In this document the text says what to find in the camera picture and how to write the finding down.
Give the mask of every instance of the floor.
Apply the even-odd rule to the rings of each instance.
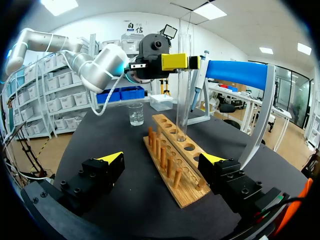
[[[235,118],[242,119],[244,114],[245,109],[237,110],[236,112],[231,113],[230,115]],[[223,117],[218,113],[215,113],[214,116],[220,119],[226,119],[226,117]],[[266,145],[270,149],[274,148],[283,124],[283,118],[276,117],[272,132],[265,132],[263,139],[265,140]],[[60,134],[58,138],[54,136],[52,137],[52,139],[44,137],[32,139],[29,142],[33,152],[36,156],[38,156],[39,162],[41,163],[42,167],[46,169],[49,176],[52,173],[57,172],[60,160],[71,137],[72,133],[66,133]],[[18,141],[13,141],[11,146],[9,147],[9,153],[11,154],[11,156],[13,153],[19,170],[22,172],[31,172],[32,165],[28,161],[24,152],[22,151],[20,143]],[[290,122],[288,124],[288,128],[286,130],[286,133],[277,153],[281,155],[284,159],[286,159],[294,167],[296,167],[298,170],[301,170],[303,166],[307,163],[309,156],[312,155],[314,152],[310,150],[308,146],[305,144],[304,131]]]

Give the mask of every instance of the ceiling light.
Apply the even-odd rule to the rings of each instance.
[[[264,54],[274,54],[271,48],[259,47],[260,51]]]
[[[302,52],[304,54],[310,55],[311,54],[311,50],[312,50],[311,47],[306,46],[306,45],[298,42],[298,51],[299,52]]]
[[[78,7],[78,3],[76,2],[76,0],[41,0],[41,3],[54,16],[58,16]]]
[[[198,7],[196,10],[193,10],[196,14],[199,14],[206,19],[212,20],[227,16],[227,14],[221,9],[217,8],[212,3],[207,3],[201,7]]]

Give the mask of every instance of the black table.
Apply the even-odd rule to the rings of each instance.
[[[54,185],[68,180],[81,169],[87,158],[124,152],[125,170],[109,195],[104,195],[83,217],[106,231],[148,237],[189,236],[219,239],[232,232],[240,220],[220,195],[212,192],[180,209],[161,179],[143,137],[148,127],[156,127],[152,115],[159,114],[144,104],[144,124],[131,126],[125,106],[108,108],[98,117],[89,111],[74,132],[61,159]],[[161,112],[176,122],[176,110]],[[195,110],[190,117],[203,113]],[[187,134],[208,154],[237,159],[249,135],[211,117],[210,121],[190,125]],[[255,181],[262,181],[266,192],[277,187],[297,196],[305,176],[265,145],[261,145],[244,169]]]

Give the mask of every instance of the yellow label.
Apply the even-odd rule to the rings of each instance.
[[[221,157],[218,157],[218,156],[213,156],[213,155],[210,155],[210,154],[207,154],[207,153],[204,153],[202,152],[202,155],[205,156],[206,159],[209,160],[210,163],[214,164],[216,162],[219,162],[220,160],[226,160],[224,158],[221,158]]]
[[[103,157],[100,157],[100,158],[97,158],[97,160],[103,160],[105,162],[108,162],[109,164],[112,163],[113,160],[115,160],[120,154],[123,154],[122,151],[119,151],[117,153],[114,153],[114,154],[111,154],[111,155],[108,155],[108,156],[103,156]]]

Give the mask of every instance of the ceiling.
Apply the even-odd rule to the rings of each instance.
[[[145,12],[182,18],[226,39],[249,57],[282,61],[309,72],[314,67],[313,53],[297,51],[297,44],[310,46],[302,29],[280,0],[214,0],[227,16],[213,20],[192,12],[206,0],[77,0],[79,7],[53,16],[37,4],[21,23],[22,28],[49,32],[86,17],[115,12]],[[261,53],[259,47],[274,54]]]

